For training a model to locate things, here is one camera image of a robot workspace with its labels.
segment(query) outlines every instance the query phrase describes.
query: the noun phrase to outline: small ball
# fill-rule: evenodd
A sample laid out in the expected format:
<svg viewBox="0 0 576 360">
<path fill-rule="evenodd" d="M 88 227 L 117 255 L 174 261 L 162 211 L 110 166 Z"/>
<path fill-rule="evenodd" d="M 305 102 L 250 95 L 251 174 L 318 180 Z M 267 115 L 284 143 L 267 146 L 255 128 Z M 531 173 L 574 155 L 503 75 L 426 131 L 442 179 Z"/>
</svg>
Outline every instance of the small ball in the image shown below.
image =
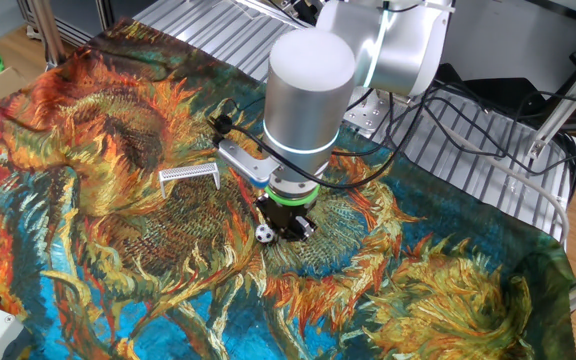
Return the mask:
<svg viewBox="0 0 576 360">
<path fill-rule="evenodd" d="M 266 225 L 259 225 L 255 230 L 255 238 L 257 241 L 267 244 L 275 239 L 275 232 Z"/>
</svg>

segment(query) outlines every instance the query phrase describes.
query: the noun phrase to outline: black cable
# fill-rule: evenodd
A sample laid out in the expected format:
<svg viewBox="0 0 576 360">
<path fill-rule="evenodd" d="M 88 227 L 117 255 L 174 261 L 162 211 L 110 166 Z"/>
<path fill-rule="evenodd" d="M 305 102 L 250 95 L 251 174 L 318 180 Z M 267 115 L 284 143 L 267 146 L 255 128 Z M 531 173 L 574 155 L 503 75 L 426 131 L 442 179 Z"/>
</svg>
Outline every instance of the black cable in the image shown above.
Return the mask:
<svg viewBox="0 0 576 360">
<path fill-rule="evenodd" d="M 337 156 L 353 156 L 353 157 L 363 157 L 363 156 L 368 156 L 368 155 L 372 155 L 374 153 L 376 153 L 377 151 L 381 150 L 382 148 L 384 148 L 386 146 L 386 144 L 388 143 L 388 135 L 390 134 L 390 130 L 392 128 L 392 126 L 399 120 L 403 119 L 406 115 L 408 115 L 412 110 L 416 109 L 417 107 L 419 107 L 419 105 L 415 105 L 412 107 L 409 107 L 408 109 L 406 109 L 406 111 L 397 116 L 396 118 L 394 117 L 394 101 L 392 99 L 390 99 L 391 103 L 390 103 L 390 110 L 388 110 L 388 112 L 386 113 L 386 115 L 384 116 L 384 119 L 382 120 L 382 122 L 384 120 L 386 120 L 386 117 L 388 115 L 390 115 L 390 121 L 388 122 L 388 126 L 386 127 L 386 136 L 383 138 L 383 140 L 381 141 L 381 143 L 379 143 L 377 146 L 373 147 L 370 150 L 366 150 L 366 151 L 361 151 L 361 152 L 343 152 L 343 151 L 333 151 L 332 154 L 333 155 L 337 155 Z"/>
<path fill-rule="evenodd" d="M 538 94 L 553 96 L 553 97 L 556 97 L 556 98 L 561 98 L 561 99 L 563 99 L 563 100 L 576 101 L 576 98 L 573 98 L 573 97 L 570 97 L 570 96 L 566 96 L 566 95 L 555 94 L 555 93 L 548 92 L 548 91 L 535 91 L 535 92 L 532 92 L 532 93 L 528 94 L 526 97 L 524 97 L 524 99 L 522 99 L 522 102 L 521 102 L 521 104 L 520 104 L 520 106 L 519 106 L 519 109 L 517 110 L 516 114 L 521 114 L 523 107 L 524 107 L 525 104 L 529 101 L 529 99 L 530 99 L 531 97 L 535 96 L 535 95 L 538 95 Z M 529 173 L 531 173 L 531 174 L 533 174 L 533 175 L 541 175 L 541 174 L 543 174 L 545 171 L 550 170 L 550 169 L 556 167 L 557 165 L 561 164 L 562 162 L 576 159 L 576 154 L 575 154 L 575 155 L 573 155 L 573 156 L 569 156 L 569 157 L 567 157 L 566 159 L 563 159 L 562 161 L 556 163 L 556 165 L 553 164 L 553 165 L 549 166 L 549 167 L 546 168 L 544 171 L 534 172 L 534 171 L 530 170 L 530 168 L 524 166 L 521 162 L 517 161 L 517 159 L 515 159 L 515 158 L 510 154 L 510 151 L 509 151 L 509 150 L 510 150 L 510 143 L 511 143 L 511 140 L 512 140 L 512 136 L 514 135 L 514 129 L 515 129 L 515 127 L 516 127 L 516 123 L 518 122 L 518 120 L 517 120 L 517 119 L 518 119 L 518 116 L 517 116 L 517 115 L 516 115 L 515 118 L 513 119 L 513 123 L 512 123 L 512 125 L 511 125 L 510 134 L 509 134 L 509 137 L 508 137 L 508 141 L 507 141 L 507 143 L 506 143 L 506 147 L 505 147 L 505 148 L 502 148 L 496 141 L 494 141 L 494 140 L 489 136 L 489 134 L 487 134 L 487 132 L 485 132 L 481 127 L 479 127 L 474 121 L 472 121 L 471 119 L 469 119 L 468 117 L 466 117 L 466 116 L 463 114 L 463 112 L 459 111 L 459 109 L 457 109 L 457 107 L 454 106 L 453 104 L 451 104 L 448 100 L 443 99 L 443 98 L 439 98 L 439 97 L 432 98 L 432 99 L 430 99 L 429 101 L 431 101 L 431 100 L 432 100 L 432 101 L 434 101 L 434 100 L 440 100 L 440 101 L 445 102 L 445 103 L 448 104 L 449 106 L 451 106 L 452 109 L 459 114 L 459 116 L 461 116 L 464 120 L 466 120 L 468 123 L 470 123 L 471 125 L 473 125 L 473 127 L 477 128 L 480 132 L 482 132 L 482 134 L 483 134 L 488 140 L 490 140 L 490 141 L 493 143 L 493 145 L 495 145 L 495 147 L 497 147 L 499 150 L 502 151 L 501 156 L 497 155 L 497 157 L 502 157 L 502 158 L 503 158 L 503 157 L 509 157 L 509 158 L 511 158 L 512 160 L 514 160 L 515 162 L 517 162 L 517 163 L 518 163 L 521 167 L 523 167 L 526 171 L 528 171 Z M 570 143 L 570 142 L 572 142 L 572 143 L 574 144 L 574 141 L 573 141 L 572 139 L 570 139 L 569 135 L 568 135 L 568 134 L 565 134 L 565 135 L 568 136 L 568 138 L 566 139 L 567 142 L 564 143 L 564 146 L 562 146 L 562 147 L 566 147 L 566 146 L 568 145 L 568 143 Z M 570 149 L 566 149 L 565 151 L 566 151 L 568 154 L 571 153 Z M 479 154 L 479 155 L 484 155 L 484 154 L 489 155 L 490 153 L 481 153 L 481 154 Z M 575 163 L 573 163 L 573 164 L 571 165 L 571 168 L 573 168 L 573 167 L 576 167 L 576 164 L 575 164 Z"/>
<path fill-rule="evenodd" d="M 352 109 L 355 108 L 355 106 L 361 104 L 362 101 L 366 100 L 368 98 L 368 96 L 370 96 L 370 94 L 373 92 L 374 89 L 368 89 L 368 91 L 366 91 L 365 94 L 361 95 L 361 97 L 359 99 L 357 99 L 357 101 L 355 101 L 354 103 L 350 104 L 347 108 L 346 111 L 350 111 Z"/>
<path fill-rule="evenodd" d="M 425 100 L 426 96 L 428 95 L 428 92 L 424 93 L 422 100 Z M 337 189 L 337 190 L 348 190 L 348 189 L 354 189 L 354 188 L 358 188 L 360 186 L 366 185 L 367 183 L 375 180 L 376 178 L 378 178 L 379 176 L 381 176 L 381 174 L 383 174 L 389 167 L 390 165 L 392 165 L 392 163 L 395 161 L 395 158 L 397 157 L 397 154 L 399 153 L 399 151 L 407 144 L 407 140 L 408 138 L 411 136 L 412 132 L 414 131 L 414 129 L 416 128 L 416 122 L 419 119 L 419 116 L 421 115 L 421 110 L 422 107 L 420 106 L 417 109 L 417 113 L 415 114 L 415 117 L 412 120 L 412 123 L 410 125 L 410 127 L 408 128 L 408 131 L 406 132 L 406 134 L 404 135 L 400 146 L 398 146 L 391 154 L 390 157 L 388 158 L 388 160 L 386 161 L 386 163 L 384 163 L 377 171 L 375 171 L 372 175 L 364 178 L 363 180 L 360 180 L 356 183 L 352 183 L 352 184 L 333 184 L 333 183 L 329 183 L 327 181 L 321 180 L 318 177 L 308 173 L 307 171 L 301 169 L 299 166 L 293 164 L 292 162 L 288 161 L 286 158 L 284 158 L 283 156 L 281 156 L 278 152 L 276 152 L 272 147 L 268 146 L 266 143 L 264 143 L 263 141 L 261 141 L 260 139 L 258 139 L 255 135 L 253 135 L 250 131 L 248 131 L 247 129 L 244 129 L 240 126 L 237 125 L 230 125 L 229 127 L 232 130 L 238 131 L 244 135 L 246 135 L 247 137 L 249 137 L 251 140 L 253 140 L 260 148 L 262 148 L 263 150 L 265 150 L 266 152 L 268 152 L 271 156 L 273 156 L 274 158 L 276 158 L 278 161 L 280 161 L 281 163 L 283 163 L 284 165 L 286 165 L 287 167 L 289 167 L 290 169 L 294 170 L 295 172 L 297 172 L 299 175 L 305 177 L 306 179 L 310 180 L 310 181 L 314 181 L 317 184 L 324 186 L 324 187 L 328 187 L 331 189 Z"/>
<path fill-rule="evenodd" d="M 426 108 L 426 111 L 428 112 L 428 114 L 430 115 L 430 117 L 432 118 L 433 121 L 435 121 L 437 123 L 437 127 L 439 128 L 439 130 L 441 130 L 441 132 L 444 134 L 444 136 L 446 136 L 446 138 L 448 139 L 448 141 L 455 147 L 457 148 L 459 151 L 463 151 L 465 153 L 468 154 L 473 154 L 473 155 L 479 155 L 479 156 L 493 156 L 493 157 L 508 157 L 510 158 L 512 161 L 514 161 L 515 163 L 517 163 L 517 165 L 519 165 L 521 168 L 523 168 L 528 174 L 532 175 L 532 176 L 539 176 L 539 175 L 543 175 L 545 173 L 547 173 L 548 171 L 556 168 L 557 166 L 571 161 L 571 160 L 575 160 L 576 159 L 576 155 L 574 156 L 570 156 L 567 157 L 565 159 L 562 159 L 560 161 L 557 161 L 549 166 L 547 166 L 546 168 L 544 168 L 541 171 L 534 171 L 532 170 L 531 167 L 524 165 L 521 161 L 519 161 L 516 157 L 514 157 L 513 155 L 511 155 L 507 150 L 500 148 L 499 150 L 502 151 L 502 155 L 497 154 L 497 153 L 490 153 L 490 152 L 485 152 L 485 151 L 475 151 L 475 150 L 470 150 L 467 149 L 461 145 L 459 145 L 451 136 L 450 134 L 448 134 L 448 132 L 444 129 L 444 127 L 440 124 L 439 119 L 437 119 L 437 117 L 435 116 L 435 114 L 428 108 L 427 105 L 424 104 L 424 108 Z"/>
<path fill-rule="evenodd" d="M 237 109 L 237 111 L 241 112 L 241 111 L 246 111 L 248 108 L 250 108 L 251 106 L 255 105 L 256 103 L 258 103 L 264 99 L 266 99 L 266 97 L 262 96 L 259 99 L 252 101 L 251 103 L 249 103 L 248 105 L 246 105 L 242 108 L 239 108 L 239 104 L 237 104 L 237 102 L 233 98 L 227 98 L 226 102 L 231 102 L 232 105 L 235 107 L 235 109 Z"/>
<path fill-rule="evenodd" d="M 388 112 L 386 113 L 386 115 L 384 116 L 382 122 L 384 120 L 386 120 L 386 117 L 391 113 L 390 110 L 388 110 Z M 384 140 L 381 141 L 381 143 L 379 143 L 377 146 L 373 147 L 370 150 L 366 150 L 366 151 L 359 151 L 359 152 L 343 152 L 343 151 L 337 151 L 337 150 L 333 150 L 332 154 L 333 155 L 337 155 L 337 156 L 353 156 L 353 157 L 362 157 L 362 156 L 368 156 L 371 154 L 376 153 L 377 151 L 379 151 L 379 149 L 383 148 L 385 146 L 385 141 L 386 139 L 384 138 Z"/>
<path fill-rule="evenodd" d="M 286 15 L 289 19 L 291 19 L 292 21 L 295 22 L 295 24 L 299 25 L 299 27 L 304 27 L 304 25 L 302 23 L 300 23 L 297 19 L 295 19 L 294 17 L 292 17 L 291 15 L 289 15 L 287 12 L 284 11 L 284 9 L 281 8 L 281 6 L 277 5 L 274 3 L 273 0 L 268 0 L 268 2 L 274 6 L 277 10 L 281 11 L 282 13 L 284 13 L 284 15 Z"/>
<path fill-rule="evenodd" d="M 441 101 L 443 103 L 445 103 L 447 106 L 449 106 L 450 108 L 453 109 L 453 111 L 455 111 L 457 113 L 457 115 L 459 115 L 461 118 L 463 118 L 467 123 L 469 123 L 470 125 L 472 125 L 472 127 L 474 127 L 475 129 L 479 130 L 479 132 L 486 138 L 488 139 L 493 145 L 495 145 L 495 147 L 502 149 L 501 145 L 492 138 L 492 136 L 486 131 L 484 130 L 481 126 L 479 126 L 475 121 L 473 121 L 472 119 L 468 118 L 461 110 L 459 110 L 457 108 L 457 106 L 455 106 L 453 103 L 451 103 L 448 99 L 445 98 L 441 98 L 441 97 L 432 97 L 430 99 L 428 99 L 428 101 L 426 102 L 426 105 L 429 102 L 432 101 Z"/>
<path fill-rule="evenodd" d="M 400 13 L 400 12 L 410 11 L 410 10 L 417 8 L 417 7 L 419 7 L 419 4 L 413 5 L 413 6 L 405 8 L 405 9 L 401 9 L 401 10 L 390 10 L 390 9 L 384 9 L 384 10 L 390 11 L 390 12 L 395 12 L 395 13 Z"/>
<path fill-rule="evenodd" d="M 479 105 L 479 108 L 485 112 L 489 110 L 497 111 L 503 115 L 511 114 L 513 111 L 510 108 L 503 107 L 501 105 L 495 104 L 492 101 L 486 100 L 474 91 L 472 91 L 468 86 L 463 83 L 459 82 L 443 82 L 441 80 L 433 80 L 436 83 L 439 83 L 439 86 L 435 85 L 434 91 L 445 90 L 455 95 L 465 97 L 466 99 L 470 99 Z M 549 115 L 549 113 L 538 113 L 538 114 L 531 114 L 531 115 L 520 115 L 520 120 L 530 120 L 535 118 L 540 118 L 543 116 Z M 568 118 L 569 120 L 576 120 L 576 116 L 571 116 Z"/>
</svg>

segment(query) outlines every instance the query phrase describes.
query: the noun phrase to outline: gray cable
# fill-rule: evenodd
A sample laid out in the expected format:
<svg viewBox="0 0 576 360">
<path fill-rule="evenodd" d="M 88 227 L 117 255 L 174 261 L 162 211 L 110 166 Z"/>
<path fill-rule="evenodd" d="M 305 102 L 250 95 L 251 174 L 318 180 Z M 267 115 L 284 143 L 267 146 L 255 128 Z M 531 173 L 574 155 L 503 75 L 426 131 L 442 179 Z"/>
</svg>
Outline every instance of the gray cable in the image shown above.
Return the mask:
<svg viewBox="0 0 576 360">
<path fill-rule="evenodd" d="M 427 110 L 424 108 L 423 109 L 424 115 L 430 117 L 430 114 L 428 114 Z M 481 149 L 479 149 L 477 146 L 473 145 L 470 141 L 464 139 L 463 137 L 461 137 L 461 135 L 457 134 L 456 132 L 454 132 L 452 129 L 446 127 L 444 124 L 442 123 L 438 123 L 448 134 L 450 134 L 450 136 L 458 141 L 459 143 L 461 143 L 461 145 L 469 148 L 470 150 L 473 151 L 482 151 Z M 537 191 L 539 194 L 541 194 L 543 197 L 546 198 L 546 200 L 548 200 L 554 207 L 555 207 L 555 212 L 557 213 L 557 215 L 559 215 L 559 217 L 561 218 L 561 246 L 564 248 L 565 252 L 568 252 L 568 233 L 570 232 L 570 222 L 568 220 L 568 215 L 566 213 L 566 209 L 564 209 L 564 207 L 559 203 L 559 201 L 557 201 L 557 199 L 550 193 L 548 192 L 546 189 L 542 188 L 541 186 L 535 184 L 534 182 L 532 182 L 531 180 L 529 180 L 528 178 L 526 178 L 524 175 L 519 174 L 511 169 L 509 169 L 508 167 L 506 167 L 505 165 L 503 165 L 502 163 L 500 163 L 499 161 L 493 159 L 490 156 L 481 156 L 486 162 L 488 162 L 490 165 L 496 167 L 497 169 L 505 172 L 506 174 L 508 174 L 508 176 L 511 176 L 519 181 L 521 181 L 522 183 L 524 183 L 526 186 L 534 189 L 535 191 Z"/>
</svg>

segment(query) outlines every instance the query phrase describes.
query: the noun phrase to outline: sunflower painting print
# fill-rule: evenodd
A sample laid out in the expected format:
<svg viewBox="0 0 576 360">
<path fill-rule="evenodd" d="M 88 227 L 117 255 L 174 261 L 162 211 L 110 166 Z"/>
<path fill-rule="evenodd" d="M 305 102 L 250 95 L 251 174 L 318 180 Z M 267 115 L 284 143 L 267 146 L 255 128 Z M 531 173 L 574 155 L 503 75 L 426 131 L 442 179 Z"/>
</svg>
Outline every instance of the sunflower painting print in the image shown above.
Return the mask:
<svg viewBox="0 0 576 360">
<path fill-rule="evenodd" d="M 263 95 L 123 20 L 0 101 L 1 306 L 29 358 L 575 358 L 557 242 L 405 157 L 322 188 L 308 241 L 256 241 L 260 190 L 217 157 L 208 120 L 260 134 L 263 102 L 232 103 Z M 345 129 L 337 145 L 369 146 Z M 334 156 L 325 179 L 388 155 Z M 207 162 L 221 190 L 200 177 L 162 197 L 159 171 Z"/>
</svg>

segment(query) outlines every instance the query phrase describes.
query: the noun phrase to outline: white robotic arm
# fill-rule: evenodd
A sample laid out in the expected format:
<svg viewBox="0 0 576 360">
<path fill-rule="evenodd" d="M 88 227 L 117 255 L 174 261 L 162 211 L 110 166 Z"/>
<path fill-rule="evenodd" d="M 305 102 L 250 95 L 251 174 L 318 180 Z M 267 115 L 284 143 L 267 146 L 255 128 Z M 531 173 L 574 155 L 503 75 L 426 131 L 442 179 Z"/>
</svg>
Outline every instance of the white robotic arm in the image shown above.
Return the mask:
<svg viewBox="0 0 576 360">
<path fill-rule="evenodd" d="M 398 2 L 388 10 L 331 1 L 316 28 L 277 40 L 270 53 L 264 140 L 259 142 L 268 157 L 255 159 L 223 138 L 237 130 L 223 117 L 213 124 L 218 132 L 225 130 L 217 142 L 221 157 L 265 190 L 256 202 L 272 230 L 263 232 L 264 242 L 269 233 L 298 241 L 316 230 L 307 214 L 319 187 L 326 185 L 320 179 L 355 86 L 400 96 L 428 88 L 448 25 L 449 12 L 440 8 L 451 1 L 427 0 L 401 9 Z"/>
</svg>

